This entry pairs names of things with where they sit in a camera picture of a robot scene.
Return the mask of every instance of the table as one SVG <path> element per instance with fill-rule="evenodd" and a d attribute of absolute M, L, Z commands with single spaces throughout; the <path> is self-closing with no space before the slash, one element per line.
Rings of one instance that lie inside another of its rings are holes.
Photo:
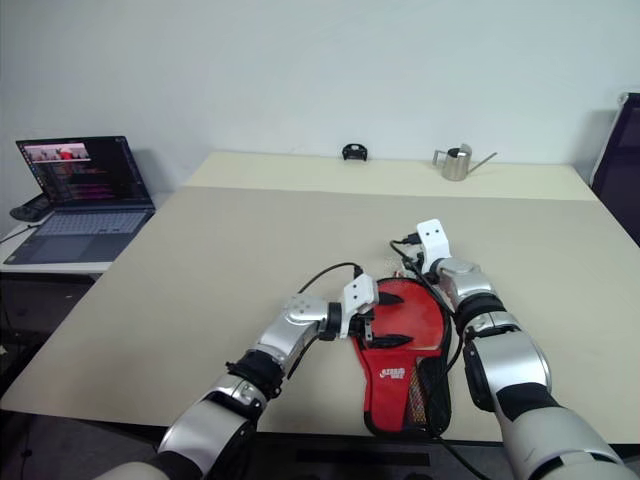
<path fill-rule="evenodd" d="M 212 154 L 79 302 L 3 409 L 168 425 L 239 359 L 310 276 L 343 260 L 374 276 L 387 241 L 438 217 L 546 352 L 554 396 L 610 443 L 638 443 L 640 251 L 562 165 L 487 165 L 462 183 L 420 162 Z M 313 292 L 335 298 L 333 272 Z M 446 437 L 495 441 L 459 363 Z M 368 435 L 349 342 L 317 343 L 263 431 Z"/>
<path fill-rule="evenodd" d="M 153 203 L 156 208 L 164 203 L 169 198 L 168 193 L 158 193 L 153 195 Z M 10 237 L 18 232 L 23 231 L 27 225 L 40 225 L 48 217 L 45 217 L 39 222 L 20 222 L 3 238 Z M 26 230 L 20 235 L 7 240 L 0 244 L 0 272 L 1 273 L 25 273 L 25 274 L 77 274 L 77 275 L 89 275 L 93 278 L 97 278 L 99 275 L 106 272 L 111 266 L 112 262 L 90 262 L 90 263 L 41 263 L 31 265 L 6 265 L 4 261 L 15 250 L 22 245 L 22 243 L 31 236 L 36 229 Z"/>

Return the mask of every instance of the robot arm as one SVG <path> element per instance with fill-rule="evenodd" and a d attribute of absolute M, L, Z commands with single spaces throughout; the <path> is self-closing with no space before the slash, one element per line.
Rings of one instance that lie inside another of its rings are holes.
<path fill-rule="evenodd" d="M 256 344 L 167 430 L 158 455 L 147 463 L 122 465 L 100 480 L 190 480 L 224 468 L 255 433 L 267 402 L 280 395 L 315 339 L 346 338 L 351 320 L 378 302 L 378 287 L 360 274 L 343 290 L 341 302 L 297 294 Z"/>
<path fill-rule="evenodd" d="M 471 397 L 495 413 L 515 477 L 637 478 L 591 426 L 554 400 L 544 353 L 506 311 L 480 267 L 448 256 L 440 222 L 424 222 L 418 233 L 422 271 L 436 275 L 454 311 Z"/>

